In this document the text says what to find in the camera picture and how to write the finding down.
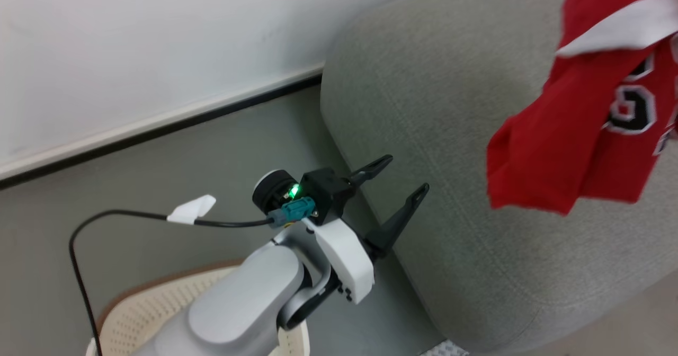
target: red jersey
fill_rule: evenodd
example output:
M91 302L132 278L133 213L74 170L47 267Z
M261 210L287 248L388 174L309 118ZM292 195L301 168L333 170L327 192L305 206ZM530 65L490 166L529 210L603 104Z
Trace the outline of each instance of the red jersey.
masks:
M542 95L487 147L493 208L637 202L675 128L678 0L566 0Z

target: gray ottoman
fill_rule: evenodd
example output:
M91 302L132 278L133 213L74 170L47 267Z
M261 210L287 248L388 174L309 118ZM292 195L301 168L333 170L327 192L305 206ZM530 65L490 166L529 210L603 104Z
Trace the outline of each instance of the gray ottoman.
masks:
M642 202L580 201L567 218L491 211L485 146L540 93L562 0L399 0L359 18L327 61L322 111L384 219L431 193L396 251L431 319L475 353L510 354L600 317L678 267L678 146Z

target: black baseboard strip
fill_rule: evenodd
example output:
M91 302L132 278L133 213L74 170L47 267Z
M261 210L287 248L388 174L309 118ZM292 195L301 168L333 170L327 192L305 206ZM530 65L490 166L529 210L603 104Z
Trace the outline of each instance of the black baseboard strip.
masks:
M54 163L50 163L48 165L43 165L42 167L34 168L33 170L19 173L18 175L7 177L3 180L0 180L0 190L64 170L65 168L69 168L74 165L85 163L86 161L90 161L93 158L109 155L116 151L135 146L136 144L140 144L145 141L156 139L157 137L164 136L166 134L177 132L196 124L201 124L218 117L223 117L223 115L232 114L233 112L240 111L247 107L252 107L253 105L269 102L284 95L301 91L304 88L320 85L321 80L322 75L313 76L303 81L278 88L277 90L269 91L268 93L264 93L262 95L257 95L256 97L242 100L230 105L225 105L222 108L204 112L203 114L195 115L194 117L190 117L188 119L180 120L178 122L158 127L156 129L152 129L150 131L146 131L144 133L140 133L138 135L131 136L105 146L94 148L93 150L86 151L79 155L71 156L63 160L55 161Z

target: laundry basket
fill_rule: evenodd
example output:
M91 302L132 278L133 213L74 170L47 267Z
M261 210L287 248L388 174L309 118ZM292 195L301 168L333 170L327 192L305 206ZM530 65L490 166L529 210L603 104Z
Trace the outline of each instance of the laundry basket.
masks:
M153 337L167 320L193 302L216 281L233 272L239 262L212 266L155 281L119 296L100 317L97 327L103 356L127 356ZM306 322L278 332L280 346L271 356L308 356ZM94 339L86 356L95 356Z

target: green led light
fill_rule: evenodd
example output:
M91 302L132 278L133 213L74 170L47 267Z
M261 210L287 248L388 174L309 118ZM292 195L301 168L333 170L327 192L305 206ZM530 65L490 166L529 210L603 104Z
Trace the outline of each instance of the green led light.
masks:
M295 186L293 186L292 189L290 189L290 192L288 192L290 198L295 199L295 196L299 192L299 190L300 190L299 184L295 184Z

